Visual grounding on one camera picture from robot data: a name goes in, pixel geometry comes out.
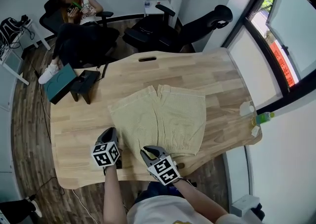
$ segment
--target black pants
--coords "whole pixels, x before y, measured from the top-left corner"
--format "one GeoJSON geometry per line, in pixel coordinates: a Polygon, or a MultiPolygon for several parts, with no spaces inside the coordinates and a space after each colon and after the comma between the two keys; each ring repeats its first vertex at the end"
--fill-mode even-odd
{"type": "Polygon", "coordinates": [[[0,203],[0,210],[10,222],[10,224],[20,223],[23,221],[31,212],[35,211],[35,206],[22,199],[19,201],[9,201],[0,203]]]}
{"type": "Polygon", "coordinates": [[[96,23],[84,25],[65,23],[58,32],[53,59],[59,56],[63,65],[81,68],[94,63],[103,39],[102,27],[96,23]]]}

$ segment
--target chair armrest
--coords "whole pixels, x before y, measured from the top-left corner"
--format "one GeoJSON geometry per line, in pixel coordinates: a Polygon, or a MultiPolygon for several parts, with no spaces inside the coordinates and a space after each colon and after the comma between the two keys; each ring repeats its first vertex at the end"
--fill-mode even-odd
{"type": "Polygon", "coordinates": [[[157,4],[156,5],[156,8],[158,8],[159,10],[161,10],[161,11],[163,11],[163,12],[165,12],[165,13],[167,13],[167,14],[169,14],[170,16],[175,16],[175,12],[174,11],[172,11],[170,8],[168,8],[168,7],[166,7],[166,6],[164,6],[164,5],[161,5],[161,4],[157,4]]]}
{"type": "Polygon", "coordinates": [[[96,16],[98,17],[102,17],[102,18],[109,18],[112,17],[113,13],[112,12],[99,12],[96,14],[96,16]]]}
{"type": "Polygon", "coordinates": [[[137,30],[127,28],[127,29],[125,29],[124,33],[127,36],[132,37],[140,42],[144,42],[144,43],[149,42],[149,37],[147,35],[142,34],[141,32],[139,32],[137,30]]]}

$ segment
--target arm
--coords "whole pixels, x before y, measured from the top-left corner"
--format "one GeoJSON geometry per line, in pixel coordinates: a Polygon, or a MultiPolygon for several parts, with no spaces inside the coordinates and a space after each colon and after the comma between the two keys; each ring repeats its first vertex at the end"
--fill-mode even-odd
{"type": "Polygon", "coordinates": [[[218,218],[228,214],[224,208],[211,200],[205,194],[195,189],[184,180],[173,183],[184,198],[190,203],[196,212],[203,215],[212,223],[216,223],[218,218]]]}
{"type": "Polygon", "coordinates": [[[91,6],[94,7],[96,13],[102,12],[103,11],[103,7],[98,3],[98,1],[96,0],[89,0],[91,6]]]}
{"type": "Polygon", "coordinates": [[[106,168],[103,222],[104,224],[127,224],[116,165],[106,168]]]}

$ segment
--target white t-shirt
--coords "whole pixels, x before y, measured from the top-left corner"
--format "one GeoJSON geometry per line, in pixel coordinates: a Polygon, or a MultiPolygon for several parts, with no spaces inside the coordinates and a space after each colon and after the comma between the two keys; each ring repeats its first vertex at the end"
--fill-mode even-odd
{"type": "MultiPolygon", "coordinates": [[[[189,202],[176,196],[156,196],[133,205],[127,214],[128,224],[212,224],[197,213],[189,202]]],[[[220,217],[215,224],[244,224],[236,215],[220,217]]]]}
{"type": "Polygon", "coordinates": [[[97,21],[97,19],[95,18],[96,11],[94,7],[90,4],[89,0],[82,0],[81,6],[88,9],[88,12],[81,16],[80,25],[91,21],[97,21]]]}

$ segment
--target beige shorts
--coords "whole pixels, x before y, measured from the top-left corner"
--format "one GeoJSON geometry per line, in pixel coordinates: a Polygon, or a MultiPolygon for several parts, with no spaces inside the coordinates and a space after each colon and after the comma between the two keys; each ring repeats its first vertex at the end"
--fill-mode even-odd
{"type": "Polygon", "coordinates": [[[140,90],[109,106],[119,140],[143,162],[143,146],[163,147],[172,157],[195,155],[202,143],[205,93],[159,85],[140,90]]]}

